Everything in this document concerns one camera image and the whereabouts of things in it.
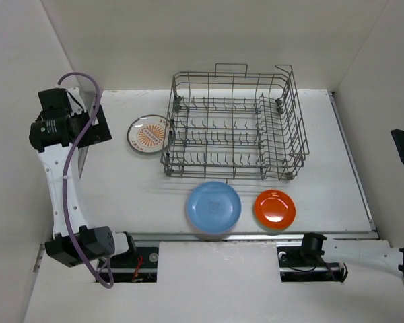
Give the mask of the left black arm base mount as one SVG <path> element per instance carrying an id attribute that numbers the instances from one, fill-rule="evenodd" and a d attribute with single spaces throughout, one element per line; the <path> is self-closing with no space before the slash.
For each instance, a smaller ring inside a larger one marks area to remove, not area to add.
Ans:
<path id="1" fill-rule="evenodd" d="M 115 283 L 156 283 L 159 245 L 138 246 L 136 254 L 126 252 L 113 256 L 110 265 Z"/>

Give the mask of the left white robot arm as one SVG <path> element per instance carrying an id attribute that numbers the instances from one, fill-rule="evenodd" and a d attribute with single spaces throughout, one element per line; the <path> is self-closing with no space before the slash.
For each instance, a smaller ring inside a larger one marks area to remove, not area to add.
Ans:
<path id="1" fill-rule="evenodd" d="M 110 257 L 128 267 L 137 259 L 131 234 L 90 225 L 83 203 L 80 159 L 90 145 L 112 138 L 99 110 L 97 123 L 80 143 L 75 142 L 90 119 L 84 96 L 78 87 L 39 92 L 42 110 L 30 126 L 29 141 L 42 162 L 53 207 L 53 233 L 45 244 L 46 253 L 67 267 L 83 264 L 82 255 L 89 261 Z"/>

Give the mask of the white plate brown floral pattern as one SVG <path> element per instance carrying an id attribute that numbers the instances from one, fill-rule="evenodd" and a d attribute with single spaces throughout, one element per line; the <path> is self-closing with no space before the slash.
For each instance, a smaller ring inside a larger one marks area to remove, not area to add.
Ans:
<path id="1" fill-rule="evenodd" d="M 141 155 L 155 155 L 166 150 L 175 138 L 169 121 L 158 114 L 141 116 L 129 126 L 127 143 Z"/>

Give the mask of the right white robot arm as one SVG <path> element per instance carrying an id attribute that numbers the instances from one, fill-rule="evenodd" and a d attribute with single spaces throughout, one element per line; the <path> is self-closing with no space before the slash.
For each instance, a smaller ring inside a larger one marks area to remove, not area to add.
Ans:
<path id="1" fill-rule="evenodd" d="M 394 129 L 391 136 L 404 165 L 404 131 Z M 371 242 L 337 240 L 310 232 L 304 234 L 298 251 L 300 260 L 307 265 L 313 265 L 319 260 L 325 264 L 345 262 L 404 279 L 404 247 L 391 248 Z"/>

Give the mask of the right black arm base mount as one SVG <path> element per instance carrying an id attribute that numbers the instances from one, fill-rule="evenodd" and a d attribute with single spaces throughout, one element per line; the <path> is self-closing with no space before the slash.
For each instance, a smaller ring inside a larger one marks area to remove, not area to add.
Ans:
<path id="1" fill-rule="evenodd" d="M 278 246 L 282 283 L 335 282 L 343 283 L 348 276 L 346 264 L 325 263 L 321 258 L 303 257 L 299 246 Z"/>

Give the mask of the blue plate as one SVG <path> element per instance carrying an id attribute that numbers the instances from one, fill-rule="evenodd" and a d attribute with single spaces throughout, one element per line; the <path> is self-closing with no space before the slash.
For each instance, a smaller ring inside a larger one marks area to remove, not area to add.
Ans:
<path id="1" fill-rule="evenodd" d="M 198 231 L 208 235 L 229 232 L 240 219 L 242 202 L 238 193 L 223 182 L 205 182 L 190 193 L 186 216 Z"/>

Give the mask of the pink plate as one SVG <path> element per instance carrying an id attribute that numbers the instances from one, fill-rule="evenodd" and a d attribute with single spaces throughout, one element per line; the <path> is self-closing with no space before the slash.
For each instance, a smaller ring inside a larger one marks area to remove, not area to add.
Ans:
<path id="1" fill-rule="evenodd" d="M 233 232 L 230 232 L 230 231 L 221 232 L 221 233 L 209 233 L 209 232 L 201 231 L 196 228 L 194 228 L 191 233 L 191 235 L 194 236 L 195 239 L 205 241 L 205 242 L 228 240 L 232 234 L 233 234 Z"/>

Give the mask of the small orange plate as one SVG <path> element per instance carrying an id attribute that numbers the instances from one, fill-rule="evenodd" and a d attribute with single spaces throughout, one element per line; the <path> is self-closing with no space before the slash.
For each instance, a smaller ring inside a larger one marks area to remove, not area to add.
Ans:
<path id="1" fill-rule="evenodd" d="M 296 206 L 293 200 L 280 190 L 263 191 L 254 201 L 254 214 L 256 213 L 295 213 Z"/>

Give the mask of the small green plate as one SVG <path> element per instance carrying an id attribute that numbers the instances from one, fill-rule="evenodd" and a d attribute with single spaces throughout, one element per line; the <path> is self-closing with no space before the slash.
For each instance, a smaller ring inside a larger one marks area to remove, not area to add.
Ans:
<path id="1" fill-rule="evenodd" d="M 295 220 L 295 213 L 256 213 L 257 221 L 267 229 L 284 230 Z"/>

